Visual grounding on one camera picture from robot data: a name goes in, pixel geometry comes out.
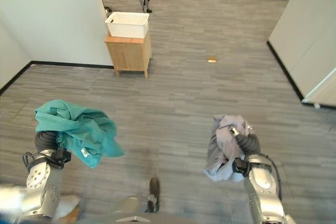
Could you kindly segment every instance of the cloth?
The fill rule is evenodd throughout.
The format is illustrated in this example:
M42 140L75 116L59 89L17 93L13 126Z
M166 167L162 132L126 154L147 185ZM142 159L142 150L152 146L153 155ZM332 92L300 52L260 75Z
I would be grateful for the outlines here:
M89 167L94 168L103 156L124 155L114 140L116 125L105 113L62 100L52 100L35 110L39 131L58 131L60 148L71 150Z
M247 122L240 115L215 115L214 128L208 145L205 175L212 181L230 180L239 182L244 177L234 173L232 164L236 157L244 159L244 153L238 146L235 137L229 130L230 126L243 134L249 134Z

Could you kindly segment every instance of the white wall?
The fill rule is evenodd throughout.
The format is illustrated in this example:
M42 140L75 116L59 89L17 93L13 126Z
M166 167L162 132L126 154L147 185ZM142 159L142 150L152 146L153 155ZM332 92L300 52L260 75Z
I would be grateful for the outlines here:
M304 102L336 105L334 78L326 79L336 67L335 25L335 0L289 0L269 37Z
M24 48L0 22L0 88L30 61Z
M102 0L0 3L1 20L18 44L14 51L24 48L32 60L112 65L104 44L107 28Z

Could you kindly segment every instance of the wood-look floor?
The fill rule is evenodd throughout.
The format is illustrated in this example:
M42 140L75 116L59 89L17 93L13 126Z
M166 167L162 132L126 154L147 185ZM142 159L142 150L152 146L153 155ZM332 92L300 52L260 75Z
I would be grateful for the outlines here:
M104 0L140 12L138 0ZM285 211L297 223L333 223L336 113L302 106L266 40L284 0L151 0L153 58L143 73L31 66L2 95L1 182L23 185L21 153L33 151L34 109L64 99L105 111L121 158L90 169L73 157L63 192L83 197L81 216L107 214L123 197L162 184L161 210L198 223L252 223L242 184L202 172L213 114L241 114L282 176ZM208 56L218 62L207 63Z

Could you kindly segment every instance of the black baseboard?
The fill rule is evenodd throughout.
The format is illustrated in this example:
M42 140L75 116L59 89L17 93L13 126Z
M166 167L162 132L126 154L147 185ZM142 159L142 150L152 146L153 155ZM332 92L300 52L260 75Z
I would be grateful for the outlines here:
M83 67L83 68L108 68L108 69L114 69L114 67L110 66L110 65L94 65L94 64L66 63L66 62L39 61L39 60L32 60L30 62L30 64L68 66L68 67Z
M93 65L93 64L79 64L79 63L65 63L65 62L53 62L53 61L36 61L32 60L27 65L25 65L19 73L17 73L9 82L7 82L1 89L0 95L10 86L13 82L21 76L32 64L36 65L54 65L54 66L69 66L69 67L83 67L83 68L107 68L114 69L113 66L110 65Z
M10 79L9 82L7 82L1 89L0 89L0 95L10 86L12 85L12 83L20 77L21 74L23 74L31 65L32 63L29 62L27 65L25 65L20 71L19 73L17 73L16 75L14 75L13 78Z
M282 63L282 61L281 61L281 59L279 58L277 52L274 50L272 44L271 44L269 41L267 41L267 45L268 45L269 49L271 50L272 54L274 55L274 57L276 58L276 60L278 61L279 65L280 65L281 69L283 70L283 72L285 73L285 75L286 75L288 81L289 81L290 84L292 85L292 87L293 87L293 89L294 89L296 95L299 97L300 101L302 102L302 100L304 99L304 97L303 97L301 91L299 90L298 86L297 86L296 83L294 82L292 76L290 76L290 73L287 71L285 65Z
M272 44L269 42L269 40L266 43L269 47L269 49L271 50L272 54L274 55L274 57L276 58L276 60L278 61L281 69L283 70L283 72L285 73L288 81L290 82L290 84L292 85L296 95L298 96L298 98L300 99L300 102L303 105L307 105L307 106L314 106L314 103L310 103L310 102L303 102L304 96L302 95L299 87L296 85L295 81L293 80L292 76L290 76L290 73L287 71L285 65L282 63L280 57L278 56L277 52L275 51L274 47L272 46ZM332 106L332 105L327 105L327 104L319 104L322 108L328 108L328 109L336 109L336 106Z

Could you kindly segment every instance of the wooden nightstand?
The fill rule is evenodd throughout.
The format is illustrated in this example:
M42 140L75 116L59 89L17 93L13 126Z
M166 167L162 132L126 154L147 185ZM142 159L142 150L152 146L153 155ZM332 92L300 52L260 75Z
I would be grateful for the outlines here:
M117 76L120 76L119 71L125 70L144 71L145 78L148 77L147 68L152 56L149 31L144 39L111 37L108 34L105 43Z

